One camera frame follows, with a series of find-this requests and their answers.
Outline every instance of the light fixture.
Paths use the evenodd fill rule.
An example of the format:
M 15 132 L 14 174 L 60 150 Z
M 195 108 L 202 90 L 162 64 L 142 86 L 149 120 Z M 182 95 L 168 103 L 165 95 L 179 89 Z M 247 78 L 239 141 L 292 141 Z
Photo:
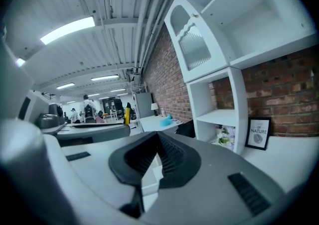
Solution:
M 18 58 L 16 61 L 15 61 L 16 65 L 18 67 L 21 67 L 24 63 L 25 63 L 25 60 L 22 60 L 21 58 Z
M 96 77 L 96 78 L 91 78 L 92 81 L 98 81 L 98 80 L 104 80 L 104 79 L 113 79 L 113 78 L 118 78 L 118 75 L 111 75 L 111 76 L 101 76 L 101 77 Z
M 119 91 L 125 91 L 125 89 L 113 90 L 111 92 L 119 92 Z
M 40 38 L 40 40 L 44 43 L 44 44 L 48 44 L 52 41 L 54 41 L 55 39 L 60 38 L 61 36 L 65 36 L 67 34 L 70 34 L 72 32 L 84 29 L 84 28 L 89 28 L 89 27 L 94 27 L 95 23 L 93 20 L 93 17 L 88 17 L 88 18 L 84 18 L 81 20 L 77 20 L 74 22 L 71 22 L 69 24 L 66 24 L 60 28 L 57 28 L 56 30 L 48 33 L 47 35 L 45 35 L 44 37 Z
M 59 87 L 56 87 L 58 90 L 61 90 L 61 89 L 64 89 L 64 88 L 68 88 L 68 87 L 71 87 L 75 85 L 74 83 L 70 83 L 70 84 L 66 84 L 66 85 L 62 85 L 62 86 L 59 86 Z

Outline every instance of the yellow object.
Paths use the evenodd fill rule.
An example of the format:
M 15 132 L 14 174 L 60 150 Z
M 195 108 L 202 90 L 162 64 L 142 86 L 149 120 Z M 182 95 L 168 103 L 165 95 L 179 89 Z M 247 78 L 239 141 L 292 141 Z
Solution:
M 130 113 L 131 113 L 131 109 L 125 108 L 124 124 L 126 124 L 126 125 L 130 124 L 130 119 L 131 119 Z

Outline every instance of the black panel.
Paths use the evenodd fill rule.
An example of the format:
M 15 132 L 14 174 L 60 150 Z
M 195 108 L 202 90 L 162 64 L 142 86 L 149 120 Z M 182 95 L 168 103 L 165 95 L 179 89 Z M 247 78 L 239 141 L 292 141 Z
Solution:
M 200 169 L 201 158 L 198 152 L 163 132 L 158 132 L 158 136 L 158 154 L 164 176 L 159 182 L 159 188 L 184 186 Z
M 110 124 L 102 124 L 102 123 L 96 123 L 96 124 L 81 124 L 81 125 L 73 125 L 72 127 L 76 128 L 87 128 L 87 127 L 107 127 L 107 126 L 114 126 L 114 125 L 124 125 L 123 123 L 110 123 Z
M 121 183 L 135 186 L 135 196 L 120 210 L 138 218 L 144 212 L 142 199 L 142 177 L 156 154 L 163 165 L 159 188 L 184 186 L 198 172 L 201 159 L 197 151 L 163 132 L 151 132 L 140 140 L 114 151 L 109 166 Z
M 28 97 L 26 97 L 23 101 L 23 104 L 21 106 L 20 112 L 19 112 L 19 116 L 18 118 L 21 120 L 24 120 L 26 111 L 28 110 L 28 106 L 30 104 L 31 99 L 29 99 Z
M 228 176 L 238 194 L 241 196 L 254 216 L 267 209 L 270 204 L 240 173 Z
M 81 145 L 81 144 L 89 144 L 93 143 L 93 138 L 87 137 L 87 138 L 73 138 L 68 140 L 58 140 L 59 145 L 61 147 L 65 146 L 74 146 L 74 145 Z
M 80 152 L 80 153 L 76 153 L 72 155 L 67 155 L 65 157 L 68 161 L 73 161 L 73 160 L 82 159 L 88 156 L 91 156 L 91 154 L 85 151 L 85 152 Z

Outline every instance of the ceiling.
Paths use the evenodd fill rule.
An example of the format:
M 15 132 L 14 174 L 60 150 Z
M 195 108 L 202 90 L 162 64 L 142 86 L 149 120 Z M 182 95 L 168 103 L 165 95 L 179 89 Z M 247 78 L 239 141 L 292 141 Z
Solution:
M 151 53 L 171 2 L 147 0 L 143 6 L 143 0 L 13 0 L 5 16 L 5 41 L 17 58 L 26 60 L 23 68 L 34 80 L 33 89 L 69 97 L 107 95 L 129 87 L 129 74 L 138 71 L 142 55 Z M 94 27 L 47 45 L 40 41 L 49 32 L 89 16 Z M 152 32 L 154 38 L 145 52 L 141 46 L 148 44 Z M 119 79 L 91 81 L 111 74 Z M 57 90 L 68 83 L 75 86 Z

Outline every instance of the shelf decoration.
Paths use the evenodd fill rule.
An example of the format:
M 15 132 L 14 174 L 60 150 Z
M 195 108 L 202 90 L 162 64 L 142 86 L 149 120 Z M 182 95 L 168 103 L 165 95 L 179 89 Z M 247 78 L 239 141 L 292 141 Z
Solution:
M 271 118 L 250 117 L 248 118 L 248 132 L 246 147 L 266 150 L 270 133 Z

